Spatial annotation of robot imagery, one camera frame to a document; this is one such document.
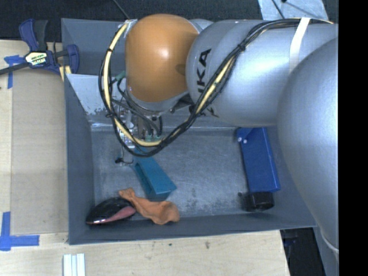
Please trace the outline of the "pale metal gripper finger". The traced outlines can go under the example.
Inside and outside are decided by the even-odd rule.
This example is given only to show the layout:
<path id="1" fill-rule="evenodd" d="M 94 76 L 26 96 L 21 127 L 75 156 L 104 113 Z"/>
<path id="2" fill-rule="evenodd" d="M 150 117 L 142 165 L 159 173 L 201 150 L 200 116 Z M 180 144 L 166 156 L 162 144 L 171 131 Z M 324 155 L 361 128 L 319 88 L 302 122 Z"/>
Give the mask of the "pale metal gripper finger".
<path id="1" fill-rule="evenodd" d="M 120 141 L 122 142 L 122 153 L 120 160 L 123 165 L 132 164 L 134 162 L 134 155 L 132 153 L 135 151 L 135 145 L 121 130 L 118 130 L 118 135 Z"/>

